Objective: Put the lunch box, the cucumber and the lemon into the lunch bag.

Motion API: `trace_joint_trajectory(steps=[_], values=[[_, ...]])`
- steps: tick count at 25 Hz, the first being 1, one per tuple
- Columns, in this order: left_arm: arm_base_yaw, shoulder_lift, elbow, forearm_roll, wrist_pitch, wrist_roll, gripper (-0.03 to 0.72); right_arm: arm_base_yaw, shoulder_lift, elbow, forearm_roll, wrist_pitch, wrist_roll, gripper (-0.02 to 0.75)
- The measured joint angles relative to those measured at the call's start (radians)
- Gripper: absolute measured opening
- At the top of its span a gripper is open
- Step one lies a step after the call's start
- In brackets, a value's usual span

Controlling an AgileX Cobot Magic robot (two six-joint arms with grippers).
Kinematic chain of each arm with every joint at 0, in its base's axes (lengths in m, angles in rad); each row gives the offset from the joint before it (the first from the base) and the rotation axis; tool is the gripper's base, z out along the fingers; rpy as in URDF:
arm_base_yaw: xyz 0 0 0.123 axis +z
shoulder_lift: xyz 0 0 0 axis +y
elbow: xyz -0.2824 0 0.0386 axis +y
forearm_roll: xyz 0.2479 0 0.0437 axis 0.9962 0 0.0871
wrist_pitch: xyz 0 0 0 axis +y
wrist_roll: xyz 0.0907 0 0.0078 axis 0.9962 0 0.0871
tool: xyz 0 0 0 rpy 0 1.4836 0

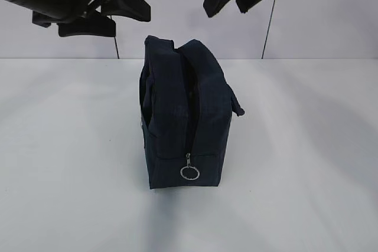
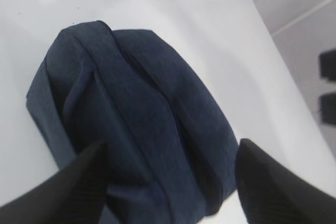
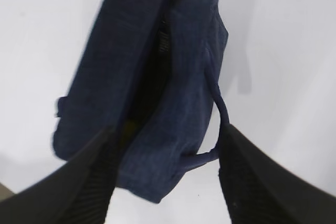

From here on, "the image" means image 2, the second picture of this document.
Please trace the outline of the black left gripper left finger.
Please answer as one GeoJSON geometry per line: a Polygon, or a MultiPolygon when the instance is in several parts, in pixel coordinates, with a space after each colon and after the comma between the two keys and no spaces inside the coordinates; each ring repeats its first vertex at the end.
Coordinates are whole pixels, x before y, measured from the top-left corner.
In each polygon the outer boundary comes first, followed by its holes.
{"type": "Polygon", "coordinates": [[[106,144],[91,144],[51,178],[1,206],[1,223],[99,223],[108,186],[106,159],[106,144]]]}

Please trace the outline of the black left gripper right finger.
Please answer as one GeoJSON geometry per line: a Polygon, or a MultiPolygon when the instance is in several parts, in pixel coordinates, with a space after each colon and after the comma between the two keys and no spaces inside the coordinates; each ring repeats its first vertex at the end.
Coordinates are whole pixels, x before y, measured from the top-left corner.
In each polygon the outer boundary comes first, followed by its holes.
{"type": "Polygon", "coordinates": [[[335,223],[335,198],[242,139],[235,177],[248,223],[335,223]]]}

